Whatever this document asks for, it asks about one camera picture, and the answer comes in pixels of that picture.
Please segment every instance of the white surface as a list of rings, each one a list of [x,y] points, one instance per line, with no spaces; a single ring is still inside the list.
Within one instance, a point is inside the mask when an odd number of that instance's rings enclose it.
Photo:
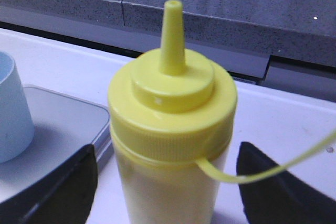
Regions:
[[[0,30],[0,49],[11,54],[23,83],[107,105],[114,73],[129,58],[63,42]],[[255,144],[283,163],[336,127],[336,104],[237,82],[238,108],[225,171],[235,174],[241,141]],[[325,150],[290,171],[336,199],[336,153]],[[101,172],[89,224],[127,224],[121,184],[113,157]],[[212,224],[243,224],[237,185],[221,184]]]

